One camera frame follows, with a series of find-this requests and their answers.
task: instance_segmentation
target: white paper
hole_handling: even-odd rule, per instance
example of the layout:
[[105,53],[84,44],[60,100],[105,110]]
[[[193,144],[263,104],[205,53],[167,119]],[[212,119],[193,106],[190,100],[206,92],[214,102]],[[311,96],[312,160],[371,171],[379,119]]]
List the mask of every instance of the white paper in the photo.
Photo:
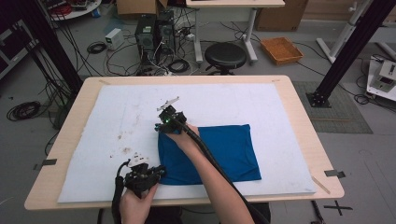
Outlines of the white paper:
[[[195,126],[249,124],[262,180],[245,196],[316,192],[274,84],[104,86],[70,162],[59,203],[111,201],[120,165],[135,153],[158,166],[157,108],[167,100]],[[124,176],[130,169],[123,168]],[[155,199],[206,198],[202,185],[160,185]]]

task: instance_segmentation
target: blue cloth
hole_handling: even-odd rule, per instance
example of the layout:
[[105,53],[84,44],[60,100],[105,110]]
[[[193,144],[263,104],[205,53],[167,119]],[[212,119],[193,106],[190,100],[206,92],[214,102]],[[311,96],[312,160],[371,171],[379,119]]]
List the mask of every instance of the blue cloth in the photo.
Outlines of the blue cloth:
[[[233,182],[262,179],[248,124],[200,127],[198,130],[213,157]],[[161,164],[166,167],[166,176],[161,178],[160,183],[202,184],[190,159],[164,133],[159,134],[158,149]]]

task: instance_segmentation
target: concrete floor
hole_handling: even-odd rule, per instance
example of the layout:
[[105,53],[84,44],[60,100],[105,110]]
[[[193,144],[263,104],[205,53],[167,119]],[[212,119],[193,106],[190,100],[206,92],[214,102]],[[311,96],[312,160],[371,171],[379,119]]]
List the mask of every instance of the concrete floor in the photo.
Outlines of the concrete floor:
[[[246,24],[238,22],[241,29]],[[340,21],[302,21],[297,32],[256,32],[258,38],[285,36],[293,41],[304,53],[301,64],[326,74],[331,67],[329,61],[319,57],[312,49],[323,55],[316,43],[317,37],[322,37],[331,45],[344,27]],[[109,13],[94,19],[90,15],[73,19],[68,22],[81,53],[86,57],[87,48],[94,41],[105,41],[104,36],[113,28],[121,28],[125,35],[133,34],[135,21],[122,21]],[[219,22],[201,24],[203,40],[230,41],[234,40],[234,31],[224,27]],[[73,48],[58,31],[59,38],[71,61],[76,63]],[[393,38],[377,33],[376,36]],[[300,64],[292,63],[275,66],[260,49],[260,44],[253,42],[259,61],[253,65],[246,64],[234,70],[237,75],[287,75],[293,81],[321,81],[322,75],[309,70]],[[210,43],[204,42],[203,49]],[[207,63],[197,67],[193,62],[192,44],[185,46],[186,59],[191,61],[192,74],[204,75]],[[355,81],[368,70],[370,56],[385,53],[375,44],[369,43],[346,72],[341,83],[356,94],[363,93]],[[103,64],[105,53],[90,55],[88,62],[104,74]],[[114,55],[112,63],[120,66],[130,66],[138,60],[135,46],[131,46],[119,54]],[[84,67],[79,71],[82,77],[89,76]],[[360,83],[365,85],[364,78]],[[23,207],[24,201],[33,186],[38,171],[34,170],[37,163],[46,159],[45,147],[53,135],[57,133],[52,128],[48,118],[37,118],[12,122],[7,120],[8,110],[27,101],[45,103],[47,95],[40,93],[46,85],[41,72],[33,60],[25,57],[4,78],[0,80],[0,223],[94,223],[98,209],[79,209],[64,211],[27,211]],[[379,99],[393,108],[394,102]],[[359,105],[359,111],[373,130],[373,134],[346,133],[318,133],[334,169],[344,171],[345,178],[341,183],[345,190],[345,197],[337,199],[340,206],[351,207],[353,210],[342,210],[342,215],[336,209],[324,208],[324,205],[335,205],[334,200],[318,201],[318,206],[328,224],[354,223],[396,223],[396,114],[377,105]],[[315,214],[311,202],[293,201],[270,203],[272,223],[310,223],[315,221]],[[209,206],[188,206],[196,212],[211,212]],[[218,223],[214,214],[196,214],[185,210],[184,223]],[[111,212],[105,210],[103,223],[112,223]]]

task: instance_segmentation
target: gray mat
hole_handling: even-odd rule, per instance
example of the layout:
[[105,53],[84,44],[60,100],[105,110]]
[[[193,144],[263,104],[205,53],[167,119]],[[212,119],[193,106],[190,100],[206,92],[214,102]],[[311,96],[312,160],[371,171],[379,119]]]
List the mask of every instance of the gray mat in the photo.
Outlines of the gray mat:
[[317,133],[373,133],[347,92],[336,87],[329,98],[332,108],[311,107],[307,92],[314,92],[319,82],[293,82],[305,111]]

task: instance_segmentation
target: person's arm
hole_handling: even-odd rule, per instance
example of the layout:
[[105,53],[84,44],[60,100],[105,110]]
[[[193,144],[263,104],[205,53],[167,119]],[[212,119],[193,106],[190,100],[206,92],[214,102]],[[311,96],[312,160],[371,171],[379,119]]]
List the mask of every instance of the person's arm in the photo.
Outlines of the person's arm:
[[144,224],[149,215],[152,199],[158,184],[151,187],[148,194],[142,194],[139,199],[131,190],[127,189],[121,197],[120,214],[122,224]]
[[[198,134],[198,128],[189,125]],[[254,223],[248,208],[226,179],[209,162],[198,145],[185,133],[168,134],[183,150],[198,171],[210,202],[222,224]]]

